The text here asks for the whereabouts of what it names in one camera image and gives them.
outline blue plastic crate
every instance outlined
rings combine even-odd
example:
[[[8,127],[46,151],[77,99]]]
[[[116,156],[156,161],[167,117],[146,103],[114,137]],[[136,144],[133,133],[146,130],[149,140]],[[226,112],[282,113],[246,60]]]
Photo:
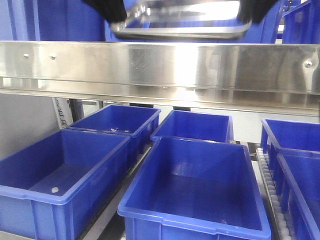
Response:
[[[2,0],[0,40],[105,41],[105,20],[81,0]]]
[[[277,154],[294,154],[304,157],[320,158],[320,124],[262,119],[261,147],[269,155],[269,168],[273,171],[276,193],[283,175],[277,161]]]
[[[260,24],[252,24],[248,29],[244,37],[240,39],[206,39],[206,40],[184,40],[184,41],[174,41],[174,40],[161,40],[162,42],[197,42],[197,43],[251,43],[251,44],[272,44],[275,43],[277,39],[277,32],[280,23],[280,19],[283,12],[285,0],[279,0],[267,13],[265,18]],[[124,0],[124,6],[126,10],[129,10],[137,0]],[[105,23],[105,40],[109,42],[159,42],[159,40],[130,40],[130,39],[119,39],[114,33],[110,30],[109,24]]]
[[[157,108],[108,105],[67,128],[129,136],[130,168],[136,163],[138,155],[144,152],[151,133],[158,127],[160,112]]]
[[[281,207],[295,240],[320,239],[320,159],[278,155],[284,176]]]
[[[285,44],[320,44],[320,1],[307,0],[283,14]]]
[[[60,130],[0,160],[0,230],[76,239],[126,175],[129,140]]]
[[[162,136],[228,143],[234,139],[232,117],[173,110],[154,131],[151,139],[155,141]]]
[[[162,137],[122,198],[127,240],[270,240],[245,146]]]

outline screw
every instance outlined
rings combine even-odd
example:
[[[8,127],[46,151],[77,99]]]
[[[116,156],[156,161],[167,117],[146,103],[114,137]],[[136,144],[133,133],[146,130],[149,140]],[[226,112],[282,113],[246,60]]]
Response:
[[[304,66],[305,66],[306,68],[311,68],[311,67],[312,67],[312,61],[306,61],[306,62],[304,63]]]

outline stainless steel beam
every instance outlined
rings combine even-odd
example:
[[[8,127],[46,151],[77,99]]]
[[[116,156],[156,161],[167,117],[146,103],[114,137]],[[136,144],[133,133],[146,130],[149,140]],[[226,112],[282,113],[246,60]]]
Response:
[[[0,93],[317,115],[320,45],[0,41]]]

